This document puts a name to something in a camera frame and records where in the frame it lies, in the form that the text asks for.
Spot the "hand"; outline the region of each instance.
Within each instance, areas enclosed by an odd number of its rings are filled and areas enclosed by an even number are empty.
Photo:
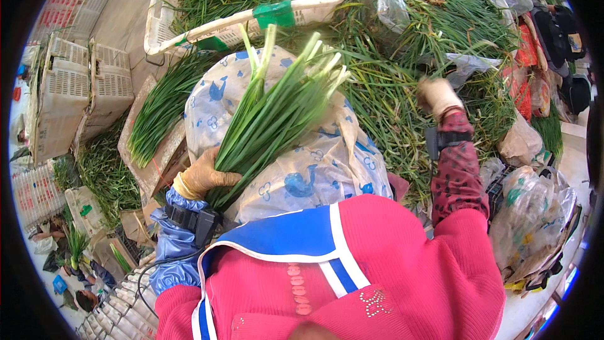
[[[452,110],[463,111],[463,102],[457,97],[447,79],[422,78],[417,84],[417,103],[432,112],[437,122]]]
[[[219,147],[210,148],[186,171],[174,179],[174,190],[187,200],[203,200],[205,194],[216,186],[232,186],[242,176],[234,172],[219,172],[214,169],[214,161]]]
[[[288,340],[338,340],[338,338],[325,327],[313,322],[302,322]]]
[[[49,236],[50,236],[50,233],[49,233],[49,232],[41,232],[40,234],[36,234],[36,235],[34,235],[34,236],[31,238],[31,239],[32,239],[33,241],[40,241],[40,240],[42,240],[42,239],[46,239],[46,238],[48,238]]]

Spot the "rhinestone decoration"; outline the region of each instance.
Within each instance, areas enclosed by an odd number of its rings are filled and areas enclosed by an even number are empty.
[[[391,309],[384,309],[382,302],[386,299],[386,296],[381,290],[374,290],[372,297],[368,297],[365,292],[362,292],[359,294],[359,299],[361,302],[366,303],[365,314],[367,318],[372,318],[381,312],[389,314],[392,311]]]

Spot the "pink sweater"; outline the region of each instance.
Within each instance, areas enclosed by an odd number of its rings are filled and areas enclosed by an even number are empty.
[[[450,116],[444,126],[471,131],[464,118]],[[312,321],[342,340],[492,339],[505,295],[486,233],[478,163],[472,143],[448,149],[433,180],[433,240],[392,200],[364,194],[339,203],[346,242],[371,285],[336,299],[317,264],[299,264],[309,314],[297,314],[291,266],[223,247],[206,281],[218,338],[287,339]],[[190,286],[164,291],[155,306],[156,338],[192,339],[200,296]]]

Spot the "beige glove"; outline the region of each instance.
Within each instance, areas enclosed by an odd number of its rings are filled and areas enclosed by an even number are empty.
[[[417,84],[417,103],[437,122],[451,109],[464,111],[463,102],[457,97],[447,79],[422,78]]]
[[[242,176],[234,172],[219,172],[214,161],[219,147],[210,148],[184,172],[174,178],[174,190],[187,200],[203,200],[205,193],[216,186],[232,186]]]

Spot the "plastic basket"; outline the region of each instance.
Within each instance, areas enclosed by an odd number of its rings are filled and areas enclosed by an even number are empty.
[[[36,44],[56,32],[66,40],[88,39],[108,0],[47,0],[28,43]]]
[[[65,199],[78,230],[85,231],[90,237],[103,230],[101,223],[103,212],[97,198],[88,187],[81,186],[66,190]]]
[[[191,43],[216,37],[228,46],[234,46],[242,41],[237,27],[239,23],[248,23],[248,34],[255,37],[260,34],[260,26],[254,18],[253,9],[238,12],[224,19],[210,21],[202,26],[191,29],[184,34],[174,34],[170,25],[174,20],[174,10],[178,0],[151,0],[147,11],[144,49],[148,55],[158,55],[165,52],[182,56],[191,47]],[[333,10],[344,0],[292,0],[291,10],[294,13],[296,25],[309,23],[326,23],[332,19]]]
[[[49,165],[16,175],[12,186],[19,221],[26,231],[63,210],[65,196],[54,183]]]
[[[87,48],[51,37],[40,83],[35,134],[30,135],[35,163],[69,151],[88,106],[88,63]]]
[[[141,278],[141,294],[152,308],[156,295],[151,289],[149,269]],[[142,268],[135,269],[118,283],[115,295],[102,307],[96,307],[86,316],[77,332],[82,339],[150,340],[157,334],[158,319],[137,295],[138,278]]]
[[[95,44],[91,53],[91,103],[75,134],[74,149],[107,130],[134,102],[130,61],[122,50]]]

